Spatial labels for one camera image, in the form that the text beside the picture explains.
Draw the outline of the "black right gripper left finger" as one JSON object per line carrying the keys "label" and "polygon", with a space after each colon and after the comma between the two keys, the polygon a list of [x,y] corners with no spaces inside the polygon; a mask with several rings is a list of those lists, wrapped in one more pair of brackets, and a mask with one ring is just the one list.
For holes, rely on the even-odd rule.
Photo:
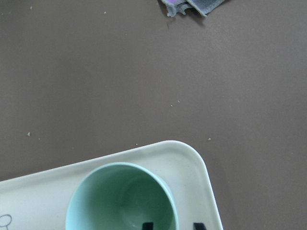
{"label": "black right gripper left finger", "polygon": [[154,223],[153,222],[145,222],[142,224],[142,230],[153,230]]}

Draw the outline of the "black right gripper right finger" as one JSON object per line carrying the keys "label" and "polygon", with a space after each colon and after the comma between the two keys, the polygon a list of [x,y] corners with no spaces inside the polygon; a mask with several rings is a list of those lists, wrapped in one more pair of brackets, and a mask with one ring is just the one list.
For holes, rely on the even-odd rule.
{"label": "black right gripper right finger", "polygon": [[193,223],[193,229],[194,230],[207,230],[206,226],[202,222],[194,222]]}

